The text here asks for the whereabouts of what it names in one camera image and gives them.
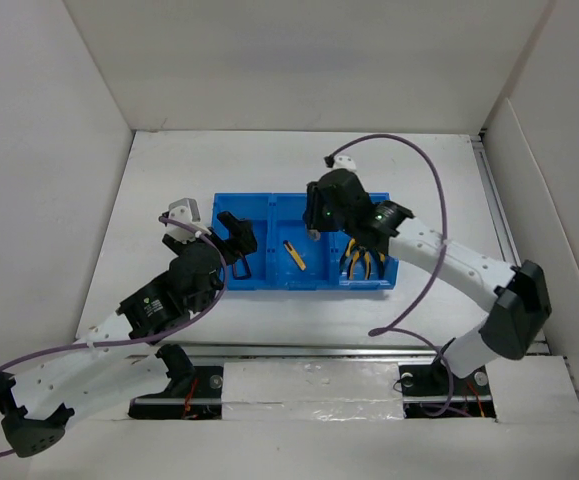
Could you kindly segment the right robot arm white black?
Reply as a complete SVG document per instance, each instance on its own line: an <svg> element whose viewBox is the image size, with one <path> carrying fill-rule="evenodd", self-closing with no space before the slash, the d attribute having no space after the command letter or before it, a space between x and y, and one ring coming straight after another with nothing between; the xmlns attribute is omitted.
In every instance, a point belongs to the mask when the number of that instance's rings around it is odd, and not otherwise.
<svg viewBox="0 0 579 480"><path fill-rule="evenodd" d="M475 370L497 359L522 359L552 314L543 269L516 266L446 239L393 201L374 202L357 175L334 169L307 186L303 214L311 231L342 231L367 249L430 273L470 298L486 317L451 340L431 381L453 393Z"/></svg>

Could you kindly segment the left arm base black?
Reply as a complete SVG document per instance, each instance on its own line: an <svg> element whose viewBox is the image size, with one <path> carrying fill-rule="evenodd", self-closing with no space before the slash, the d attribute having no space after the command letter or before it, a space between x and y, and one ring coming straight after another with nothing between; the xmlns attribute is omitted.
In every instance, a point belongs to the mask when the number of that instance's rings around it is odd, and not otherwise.
<svg viewBox="0 0 579 480"><path fill-rule="evenodd" d="M183 348L168 344L155 356L166 367L163 391L132 399L128 416L134 420L219 420L222 418L222 365L195 366Z"/></svg>

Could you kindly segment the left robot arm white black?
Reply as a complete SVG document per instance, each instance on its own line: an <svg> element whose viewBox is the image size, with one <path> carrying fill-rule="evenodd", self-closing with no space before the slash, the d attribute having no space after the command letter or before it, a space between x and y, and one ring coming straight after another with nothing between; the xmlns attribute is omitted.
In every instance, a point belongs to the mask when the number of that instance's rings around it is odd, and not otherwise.
<svg viewBox="0 0 579 480"><path fill-rule="evenodd" d="M167 338L205 317L227 290L234 264L258 249L251 221L221 212L221 238L189 207L170 207L160 222L174 253L168 268L122 300L88 334L0 367L1 427L9 454L37 455L67 430L149 381L170 396L185 394L195 369Z"/></svg>

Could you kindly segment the brown hex key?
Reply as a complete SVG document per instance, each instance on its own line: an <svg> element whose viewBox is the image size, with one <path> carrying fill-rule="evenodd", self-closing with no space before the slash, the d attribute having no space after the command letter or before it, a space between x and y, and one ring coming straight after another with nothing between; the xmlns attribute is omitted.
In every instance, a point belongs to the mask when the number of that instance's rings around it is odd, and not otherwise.
<svg viewBox="0 0 579 480"><path fill-rule="evenodd" d="M242 253L237 253L230 264L231 275L235 280L248 280L252 273L247 258Z"/></svg>

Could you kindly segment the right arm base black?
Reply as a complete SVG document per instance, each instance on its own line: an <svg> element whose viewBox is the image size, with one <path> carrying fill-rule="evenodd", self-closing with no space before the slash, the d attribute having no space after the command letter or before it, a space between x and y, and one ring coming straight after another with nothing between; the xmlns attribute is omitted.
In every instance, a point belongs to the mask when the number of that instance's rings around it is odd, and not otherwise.
<svg viewBox="0 0 579 480"><path fill-rule="evenodd" d="M496 418L493 394L485 367L464 379L453 377L449 386L447 372L431 365L399 366L393 389L402 394L406 419Z"/></svg>

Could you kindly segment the small yellow needle-nose pliers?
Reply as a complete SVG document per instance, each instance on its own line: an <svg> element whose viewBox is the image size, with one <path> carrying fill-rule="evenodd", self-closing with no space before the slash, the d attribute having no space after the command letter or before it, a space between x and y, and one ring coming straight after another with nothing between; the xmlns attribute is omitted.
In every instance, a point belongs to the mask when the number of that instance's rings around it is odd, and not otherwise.
<svg viewBox="0 0 579 480"><path fill-rule="evenodd" d="M348 280L353 280L356 267L362 267L362 278L370 280L373 274L383 279L386 270L386 256L375 250L362 247L354 238L351 238L343 255L339 260L339 272L345 273Z"/></svg>

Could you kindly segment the yellow utility knife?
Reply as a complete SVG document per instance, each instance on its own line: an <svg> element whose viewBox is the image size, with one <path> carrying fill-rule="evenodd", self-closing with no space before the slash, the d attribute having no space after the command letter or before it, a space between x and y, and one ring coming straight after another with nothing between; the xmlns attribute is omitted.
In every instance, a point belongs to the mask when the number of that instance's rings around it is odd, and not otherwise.
<svg viewBox="0 0 579 480"><path fill-rule="evenodd" d="M305 271L307 269L306 263L300 256L300 254L297 252L293 244L288 240L284 240L283 246L287 251L287 253L290 255L290 257L292 258L292 260L294 261L294 263L296 264L296 266L298 267L298 269L300 271Z"/></svg>

